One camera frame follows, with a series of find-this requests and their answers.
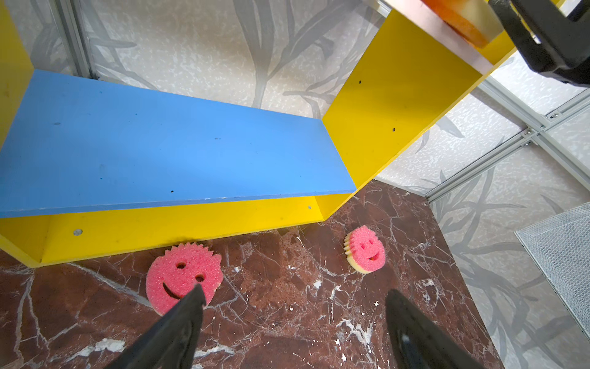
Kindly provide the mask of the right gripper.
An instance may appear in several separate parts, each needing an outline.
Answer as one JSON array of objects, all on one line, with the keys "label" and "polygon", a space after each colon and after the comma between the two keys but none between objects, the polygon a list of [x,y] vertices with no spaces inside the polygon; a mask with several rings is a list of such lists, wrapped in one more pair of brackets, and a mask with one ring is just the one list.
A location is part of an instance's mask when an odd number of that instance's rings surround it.
[{"label": "right gripper", "polygon": [[580,1],[567,15],[550,1],[512,4],[516,11],[510,1],[489,0],[528,67],[544,77],[588,87],[589,2]]}]

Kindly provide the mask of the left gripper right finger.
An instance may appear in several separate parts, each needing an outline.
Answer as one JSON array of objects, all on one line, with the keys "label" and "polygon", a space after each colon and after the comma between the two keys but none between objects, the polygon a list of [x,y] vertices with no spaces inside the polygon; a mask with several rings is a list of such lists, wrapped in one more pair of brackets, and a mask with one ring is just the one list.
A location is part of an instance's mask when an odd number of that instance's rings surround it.
[{"label": "left gripper right finger", "polygon": [[396,367],[482,367],[396,289],[387,293],[386,318]]}]

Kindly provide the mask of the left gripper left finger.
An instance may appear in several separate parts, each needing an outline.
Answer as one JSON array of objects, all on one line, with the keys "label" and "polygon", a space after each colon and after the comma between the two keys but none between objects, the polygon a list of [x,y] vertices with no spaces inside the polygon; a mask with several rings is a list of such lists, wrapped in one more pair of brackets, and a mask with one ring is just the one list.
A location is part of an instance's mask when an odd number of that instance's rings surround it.
[{"label": "left gripper left finger", "polygon": [[206,299],[197,284],[108,368],[191,368]]}]

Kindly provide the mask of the pink smiley sponge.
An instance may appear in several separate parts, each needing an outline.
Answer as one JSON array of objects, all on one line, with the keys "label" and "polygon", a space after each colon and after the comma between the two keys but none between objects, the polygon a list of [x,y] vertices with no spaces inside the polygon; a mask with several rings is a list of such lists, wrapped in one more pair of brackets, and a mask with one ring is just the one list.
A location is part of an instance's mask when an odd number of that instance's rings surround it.
[{"label": "pink smiley sponge", "polygon": [[146,294],[161,316],[199,284],[210,304],[224,281],[222,257],[202,244],[179,244],[155,259],[146,277]]},{"label": "pink smiley sponge", "polygon": [[354,229],[346,236],[344,251],[349,264],[362,274],[378,271],[386,263],[384,244],[376,233],[365,225]]}]

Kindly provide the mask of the orange yellow sponge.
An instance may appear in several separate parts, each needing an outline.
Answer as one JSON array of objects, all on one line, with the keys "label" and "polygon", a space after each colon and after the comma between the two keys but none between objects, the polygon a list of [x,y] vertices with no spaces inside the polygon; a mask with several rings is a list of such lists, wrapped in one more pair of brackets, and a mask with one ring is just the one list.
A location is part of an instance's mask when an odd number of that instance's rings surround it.
[{"label": "orange yellow sponge", "polygon": [[484,0],[422,0],[469,43],[484,48],[502,32],[502,23]]}]

